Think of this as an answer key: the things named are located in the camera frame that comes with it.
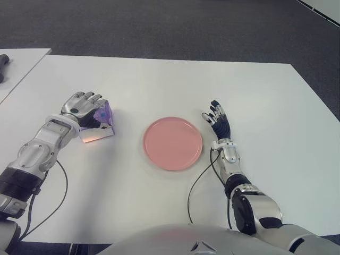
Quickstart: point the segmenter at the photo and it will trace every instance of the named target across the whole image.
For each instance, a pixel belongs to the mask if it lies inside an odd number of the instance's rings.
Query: white table
[[[5,79],[0,83],[0,104],[19,84],[19,82],[51,52],[51,49],[0,49],[0,55],[6,54],[10,62],[4,69]]]
[[[188,223],[188,191],[215,139],[200,115],[212,99],[228,114],[243,171],[279,204],[284,223],[340,233],[340,124],[291,65],[46,56],[0,107],[0,165],[80,90],[109,100],[116,136],[74,139],[60,152],[67,200],[26,241],[114,243],[152,226]],[[203,153],[185,171],[158,169],[143,153],[144,131],[164,116],[185,118],[202,134]],[[32,226],[57,206],[64,188],[56,165],[35,201]],[[212,171],[195,187],[191,213],[195,223],[227,225],[226,197]]]

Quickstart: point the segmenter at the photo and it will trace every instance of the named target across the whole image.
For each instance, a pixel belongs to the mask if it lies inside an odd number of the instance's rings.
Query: dark gray floor
[[[340,119],[340,30],[296,0],[1,0],[0,6],[2,48],[290,63]]]

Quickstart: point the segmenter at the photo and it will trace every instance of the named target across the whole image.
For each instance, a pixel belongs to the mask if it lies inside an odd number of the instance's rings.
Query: black cable
[[[48,171],[45,172],[45,176],[43,178],[43,180],[41,181],[41,183],[38,185],[37,188],[40,189],[40,187],[42,186],[42,184],[44,183],[46,177],[48,175]],[[21,241],[27,234],[28,230],[30,229],[31,227],[31,220],[32,220],[32,208],[33,208],[33,203],[34,203],[34,200],[36,198],[37,195],[33,195],[32,198],[31,198],[31,201],[30,201],[30,205],[28,207],[28,216],[27,216],[27,224],[26,224],[26,229],[25,231],[22,233],[21,237],[19,237],[19,241]]]
[[[45,221],[47,221],[59,208],[60,206],[62,206],[63,202],[65,201],[65,198],[66,198],[66,195],[67,195],[67,190],[69,189],[69,179],[67,178],[67,174],[66,174],[66,171],[64,169],[64,167],[62,166],[62,164],[57,160],[57,163],[60,165],[60,168],[63,170],[64,172],[64,175],[65,175],[65,180],[66,180],[66,188],[65,188],[65,193],[64,193],[64,197],[62,199],[62,201],[60,202],[60,204],[58,205],[58,207],[50,214],[48,215],[42,222],[40,222],[37,226],[35,226],[30,232],[28,233],[25,233],[25,235],[22,235],[20,238],[19,238],[19,241],[21,241],[22,239],[24,239],[26,236],[28,236],[30,233],[32,233],[34,230],[36,230],[38,227],[40,227]]]
[[[228,218],[228,225],[229,228],[232,230],[232,224],[230,223],[230,199],[227,201],[227,218]]]
[[[211,157],[211,153],[212,153],[212,150],[210,150],[210,163],[211,163],[212,169],[214,170],[214,172],[215,172],[216,176],[218,177],[218,179],[221,181],[222,185],[225,187],[225,183],[223,182],[221,177],[218,175],[218,173],[217,173],[217,171],[216,171],[216,169],[214,167],[214,164],[213,164],[213,161],[212,161],[212,157]],[[227,219],[228,219],[229,228],[232,230],[233,229],[232,228],[232,224],[230,223],[230,199],[227,199]]]
[[[188,200],[187,200],[187,203],[186,203],[186,207],[187,207],[187,209],[188,209],[189,220],[190,220],[190,223],[191,223],[191,224],[193,224],[193,221],[192,221],[192,218],[191,218],[191,215],[190,215],[189,199],[190,199],[190,194],[191,194],[191,192],[192,192],[192,189],[193,189],[193,187],[195,186],[195,184],[198,182],[198,180],[201,178],[201,176],[209,169],[210,166],[213,165],[213,163],[216,162],[216,160],[218,159],[218,157],[219,157],[220,154],[221,154],[221,152],[219,151],[217,157],[215,158],[215,160],[214,160],[209,166],[207,166],[206,169],[203,170],[203,172],[198,176],[198,178],[196,179],[196,181],[195,181],[195,182],[193,183],[193,185],[191,186],[191,189],[190,189],[189,195],[188,195]]]
[[[223,180],[221,179],[221,177],[219,177],[219,175],[218,175],[218,173],[217,173],[217,171],[216,171],[216,169],[215,169],[215,167],[214,167],[214,162],[213,162],[212,156],[213,156],[213,149],[210,150],[210,164],[211,164],[212,170],[214,170],[214,172],[215,172],[217,178],[219,179],[219,181],[221,182],[221,184],[223,185],[223,187],[225,187],[225,183],[223,182]]]

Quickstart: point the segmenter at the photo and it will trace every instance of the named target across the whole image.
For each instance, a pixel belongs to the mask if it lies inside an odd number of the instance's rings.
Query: pink plate
[[[179,171],[191,166],[202,152],[202,137],[190,122],[178,117],[153,122],[143,137],[146,155],[160,168]]]

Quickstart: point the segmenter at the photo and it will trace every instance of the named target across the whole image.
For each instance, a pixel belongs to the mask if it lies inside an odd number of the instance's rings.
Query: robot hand
[[[222,106],[218,101],[211,102],[210,109],[214,114],[202,113],[202,117],[211,125],[217,139],[230,139],[230,126]]]
[[[77,92],[63,105],[61,114],[78,122],[83,128],[98,128],[100,122],[94,119],[94,114],[106,102],[99,98],[101,95],[94,96],[93,92]]]

